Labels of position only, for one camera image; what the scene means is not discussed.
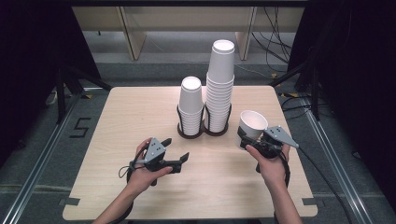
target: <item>wooden table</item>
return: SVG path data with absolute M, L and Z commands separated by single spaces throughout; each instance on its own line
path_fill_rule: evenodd
M 97 218 L 126 185 L 119 169 L 134 158 L 136 146 L 147 137 L 160 141 L 172 138 L 165 159 L 178 160 L 190 152 L 180 174 L 158 180 L 134 202 L 128 219 L 202 219 L 272 217 L 274 207 L 257 162 L 236 146 L 239 114 L 249 109 L 263 114 L 269 126 L 281 125 L 290 132 L 269 86 L 233 87 L 233 110 L 228 132 L 222 136 L 203 133 L 195 139 L 177 133 L 177 103 L 180 87 L 114 88 L 87 150 L 70 193 L 79 203 L 67 205 L 66 220 Z M 304 205 L 313 198 L 295 148 L 290 151 L 289 190 L 302 217 L 318 212 L 315 205 Z

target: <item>hand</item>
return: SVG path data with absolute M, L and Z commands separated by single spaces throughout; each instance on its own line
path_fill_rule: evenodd
M 137 153 L 147 144 L 149 144 L 149 142 L 151 141 L 151 138 L 148 138 L 146 140 L 144 140 L 137 148 L 136 148 L 136 155 Z M 143 153 L 139 155 L 138 157 L 139 160 L 143 160 Z M 135 166 L 136 167 L 141 167 L 144 166 L 143 164 L 137 164 Z M 159 171 L 156 172 L 151 172 L 146 168 L 139 168 L 139 169 L 135 169 L 132 174 L 131 177 L 128 181 L 127 184 L 127 189 L 131 190 L 132 192 L 136 193 L 136 194 L 140 194 L 143 191 L 145 191 L 146 189 L 149 188 L 150 184 L 157 178 L 160 178 L 164 175 L 169 174 L 172 171 L 172 167 L 164 167 Z
M 247 145 L 246 150 L 259 163 L 262 178 L 264 179 L 267 187 L 270 187 L 270 185 L 274 184 L 285 184 L 285 168 L 282 164 L 282 160 L 279 157 L 267 159 L 251 145 Z M 282 146 L 282 152 L 285 154 L 287 161 L 289 160 L 289 151 L 290 146 L 284 144 Z

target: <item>cup stack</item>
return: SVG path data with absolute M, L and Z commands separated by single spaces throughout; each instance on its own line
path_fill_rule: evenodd
M 233 92 L 234 44 L 217 40 L 213 44 L 209 69 L 206 74 L 205 127 L 212 133 L 225 130 L 231 110 Z
M 181 82 L 177 106 L 180 117 L 178 128 L 183 134 L 193 136 L 200 133 L 203 107 L 201 80 L 197 77 L 185 77 Z

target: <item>cup rim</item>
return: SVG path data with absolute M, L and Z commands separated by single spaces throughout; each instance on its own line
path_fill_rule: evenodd
M 209 72 L 206 73 L 206 85 L 208 82 L 210 82 L 213 85 L 225 86 L 225 85 L 233 84 L 234 80 L 235 80 L 235 74 L 233 74 L 233 78 L 227 82 L 216 82 L 209 77 Z
M 258 128 L 249 126 L 249 125 L 246 123 L 246 120 L 243 118 L 243 114 L 246 114 L 246 113 L 255 114 L 255 115 L 257 115 L 259 118 L 261 118 L 263 121 L 265 121 L 264 127 L 258 129 Z M 265 116 L 263 116 L 261 113 L 259 113 L 259 112 L 257 112 L 257 111 L 254 111 L 254 110 L 244 110 L 244 111 L 242 111 L 241 114 L 240 114 L 240 119 L 241 119 L 249 128 L 251 128 L 251 129 L 253 129 L 253 130 L 259 131 L 259 130 L 264 130 L 265 128 L 268 128 L 268 120 L 265 118 Z
M 207 95 L 206 96 L 206 100 L 207 99 L 210 99 L 210 101 L 218 101 L 218 100 L 220 100 L 220 101 L 222 101 L 222 102 L 224 102 L 224 101 L 228 101 L 228 100 L 230 100 L 232 98 L 232 96 L 231 96 L 231 94 L 223 94 L 223 95 Z
M 188 89 L 188 88 L 185 88 L 184 84 L 185 84 L 185 82 L 186 82 L 187 80 L 189 80 L 189 79 L 196 80 L 196 81 L 197 81 L 197 84 L 199 84 L 199 85 L 198 85 L 195 89 Z M 194 91 L 198 91 L 198 90 L 201 89 L 201 87 L 202 87 L 202 82 L 201 82 L 201 79 L 199 79 L 198 77 L 193 77 L 193 76 L 184 77 L 183 80 L 181 81 L 181 87 L 182 87 L 183 89 L 185 89 L 186 91 L 192 91 L 192 92 L 194 92 Z
M 178 111 L 179 111 L 181 114 L 187 115 L 187 116 L 193 116 L 193 115 L 196 115 L 196 114 L 198 114 L 198 113 L 201 113 L 203 107 L 204 107 L 204 102 L 202 102 L 201 109 L 199 109 L 197 112 L 188 113 L 188 112 L 184 111 L 182 108 L 180 108 L 180 105 L 177 105 Z
M 229 44 L 230 47 L 227 49 L 220 49 L 219 44 Z M 212 49 L 216 53 L 219 53 L 219 54 L 230 54 L 235 51 L 235 44 L 232 41 L 227 40 L 227 39 L 219 39 L 213 43 Z
M 228 87 L 220 87 L 220 86 L 213 86 L 212 84 L 207 83 L 206 91 L 211 91 L 213 93 L 220 93 L 220 94 L 227 94 L 233 90 L 233 85 Z

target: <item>table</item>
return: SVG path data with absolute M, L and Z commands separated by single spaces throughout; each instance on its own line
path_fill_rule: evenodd
M 203 133 L 185 139 L 177 133 L 180 87 L 117 87 L 111 90 L 81 164 L 66 205 L 66 220 L 97 218 L 126 185 L 119 169 L 134 158 L 135 148 L 147 137 L 172 138 L 165 159 L 190 157 L 180 174 L 158 180 L 134 201 L 128 219 L 201 219 L 272 217 L 274 208 L 257 162 L 236 146 L 239 114 L 245 109 L 263 114 L 269 126 L 290 133 L 274 89 L 270 86 L 234 86 L 228 132 Z M 302 199 L 313 198 L 295 148 L 290 151 L 290 195 L 302 217 L 318 212 Z

